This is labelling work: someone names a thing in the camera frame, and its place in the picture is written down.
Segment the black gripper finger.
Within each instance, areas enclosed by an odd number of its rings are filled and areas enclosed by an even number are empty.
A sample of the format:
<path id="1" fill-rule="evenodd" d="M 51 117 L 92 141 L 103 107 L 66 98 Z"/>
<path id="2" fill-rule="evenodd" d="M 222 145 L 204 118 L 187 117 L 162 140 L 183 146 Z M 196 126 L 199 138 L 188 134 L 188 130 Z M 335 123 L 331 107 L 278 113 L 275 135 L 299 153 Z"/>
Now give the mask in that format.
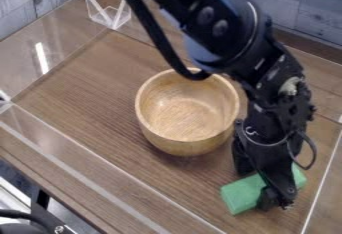
<path id="1" fill-rule="evenodd" d="M 261 190 L 261 195 L 257 201 L 257 208 L 262 211 L 269 211 L 274 207 L 281 207 L 283 210 L 290 205 L 290 199 L 271 187 L 265 187 Z"/>
<path id="2" fill-rule="evenodd" d="M 239 176 L 245 176 L 255 171 L 249 156 L 245 153 L 242 142 L 238 138 L 233 141 L 233 160 L 235 171 Z"/>

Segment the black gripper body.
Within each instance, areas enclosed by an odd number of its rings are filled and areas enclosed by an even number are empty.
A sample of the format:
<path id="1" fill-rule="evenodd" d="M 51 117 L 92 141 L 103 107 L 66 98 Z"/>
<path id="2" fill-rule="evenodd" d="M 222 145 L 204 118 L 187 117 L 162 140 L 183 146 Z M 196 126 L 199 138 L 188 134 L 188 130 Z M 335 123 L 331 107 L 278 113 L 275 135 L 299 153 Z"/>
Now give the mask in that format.
<path id="1" fill-rule="evenodd" d="M 234 139 L 242 142 L 255 172 L 290 205 L 298 194 L 293 166 L 309 170 L 317 161 L 317 145 L 306 134 L 314 112 L 307 98 L 285 97 L 266 109 L 249 103 L 246 118 L 234 123 Z"/>

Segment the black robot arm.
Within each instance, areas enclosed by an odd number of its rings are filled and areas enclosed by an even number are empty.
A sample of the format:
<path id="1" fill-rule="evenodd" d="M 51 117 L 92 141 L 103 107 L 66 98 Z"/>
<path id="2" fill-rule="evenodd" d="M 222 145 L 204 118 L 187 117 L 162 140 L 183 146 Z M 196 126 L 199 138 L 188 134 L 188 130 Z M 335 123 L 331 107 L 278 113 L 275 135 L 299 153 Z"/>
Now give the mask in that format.
<path id="1" fill-rule="evenodd" d="M 247 115 L 234 121 L 237 172 L 259 174 L 265 187 L 257 208 L 293 206 L 298 188 L 293 168 L 305 145 L 315 105 L 303 67 L 273 33 L 271 17 L 253 0 L 154 0 L 180 30 L 199 71 L 192 73 L 143 0 L 126 0 L 170 66 L 199 81 L 226 74 L 247 96 Z"/>

